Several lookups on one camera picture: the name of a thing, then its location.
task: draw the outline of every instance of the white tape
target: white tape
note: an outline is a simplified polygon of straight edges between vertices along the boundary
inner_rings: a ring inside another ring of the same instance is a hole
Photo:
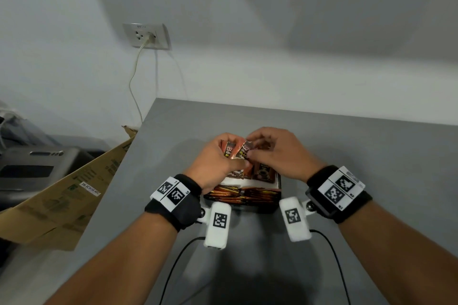
[[[94,187],[92,187],[91,185],[88,185],[86,182],[81,182],[80,183],[80,186],[83,187],[84,189],[86,189],[86,191],[88,191],[89,193],[95,195],[96,197],[98,197],[101,192],[99,192],[98,190],[96,190]]]

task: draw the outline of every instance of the gray tabletop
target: gray tabletop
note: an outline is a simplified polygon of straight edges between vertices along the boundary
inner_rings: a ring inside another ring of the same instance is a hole
[[[70,276],[143,211],[169,175],[180,173],[204,142],[222,132],[247,135],[261,126],[287,128],[329,163],[345,165],[382,206],[458,254],[458,127],[242,106],[155,100],[73,253]],[[305,199],[306,185],[283,179],[283,197]],[[353,304],[386,304],[330,221],[313,215],[340,258]],[[157,304],[176,256],[205,227],[179,233],[147,304]],[[164,304],[346,304],[333,254],[320,236],[292,243],[279,211],[233,211],[228,246],[198,241],[184,253]]]

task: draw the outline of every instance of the white cable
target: white cable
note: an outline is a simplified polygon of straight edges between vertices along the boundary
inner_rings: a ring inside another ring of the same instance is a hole
[[[140,121],[141,121],[140,125],[143,123],[143,116],[141,115],[140,108],[138,107],[137,100],[135,99],[135,96],[134,96],[134,93],[132,92],[132,88],[130,87],[130,84],[132,83],[132,79],[134,78],[135,72],[137,71],[137,63],[138,63],[138,58],[140,57],[141,50],[147,44],[149,44],[149,42],[151,42],[151,41],[155,42],[155,40],[156,40],[156,36],[154,36],[153,34],[150,34],[150,36],[148,36],[148,38],[145,40],[145,42],[138,49],[137,57],[135,58],[135,63],[134,63],[134,70],[132,72],[132,76],[130,77],[130,81],[129,81],[129,91],[130,91],[130,94],[132,95],[132,98],[134,99],[135,106],[137,107],[137,110],[138,110],[138,114],[140,115]]]

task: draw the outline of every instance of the hand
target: hand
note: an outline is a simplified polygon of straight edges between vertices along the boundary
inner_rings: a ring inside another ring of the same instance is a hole
[[[307,182],[326,166],[302,146],[297,137],[286,129],[263,127],[248,135],[258,150],[248,152],[250,160],[266,164],[280,175]]]
[[[220,140],[237,142],[243,139],[237,135],[224,133],[207,143],[194,163],[183,174],[191,177],[202,188],[202,194],[207,194],[218,185],[230,172],[245,169],[250,165],[248,160],[229,159],[224,157]]]

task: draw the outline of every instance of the white sensor device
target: white sensor device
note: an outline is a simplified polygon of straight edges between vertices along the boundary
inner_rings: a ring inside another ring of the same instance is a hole
[[[307,210],[307,203],[302,204],[297,197],[290,197],[280,200],[280,210],[282,211],[283,221],[288,231],[289,239],[292,242],[308,240],[312,237],[309,230],[306,216],[313,214],[313,211]]]
[[[214,202],[211,208],[203,208],[205,215],[198,222],[207,225],[203,245],[219,250],[226,248],[229,234],[231,207],[229,204]]]

